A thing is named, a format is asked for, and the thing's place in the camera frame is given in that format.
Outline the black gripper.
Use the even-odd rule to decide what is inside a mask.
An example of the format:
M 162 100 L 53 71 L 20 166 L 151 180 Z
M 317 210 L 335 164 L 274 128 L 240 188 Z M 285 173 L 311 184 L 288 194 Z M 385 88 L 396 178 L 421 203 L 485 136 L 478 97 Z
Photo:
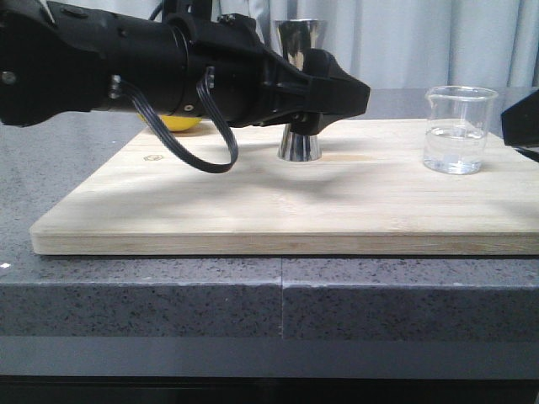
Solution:
M 239 13 L 213 17 L 212 11 L 211 1 L 163 4 L 163 21 L 185 53 L 184 89 L 174 114 L 209 114 L 196 92 L 206 73 L 211 96 L 232 127 L 305 120 L 305 134 L 317 135 L 333 122 L 366 112 L 371 88 L 345 72 L 329 52 L 307 51 L 310 79 L 260 40 L 254 19 Z

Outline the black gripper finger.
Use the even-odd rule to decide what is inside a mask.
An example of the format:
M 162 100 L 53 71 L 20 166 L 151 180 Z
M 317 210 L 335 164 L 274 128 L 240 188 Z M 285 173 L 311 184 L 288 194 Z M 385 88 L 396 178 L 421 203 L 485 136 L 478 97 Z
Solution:
M 538 91 L 507 108 L 500 118 L 506 146 L 538 147 Z

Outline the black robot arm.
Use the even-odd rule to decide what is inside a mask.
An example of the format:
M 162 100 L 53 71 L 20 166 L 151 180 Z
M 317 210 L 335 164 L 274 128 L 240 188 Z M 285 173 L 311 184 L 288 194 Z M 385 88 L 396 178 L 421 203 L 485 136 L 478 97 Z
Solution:
M 30 126 L 69 111 L 128 111 L 110 97 L 113 76 L 159 114 L 204 117 L 196 84 L 214 71 L 211 96 L 234 128 L 289 124 L 315 135 L 365 113 L 369 87 L 325 50 L 302 68 L 273 52 L 241 14 L 213 19 L 206 1 L 169 1 L 155 22 L 63 3 L 1 4 L 1 121 Z

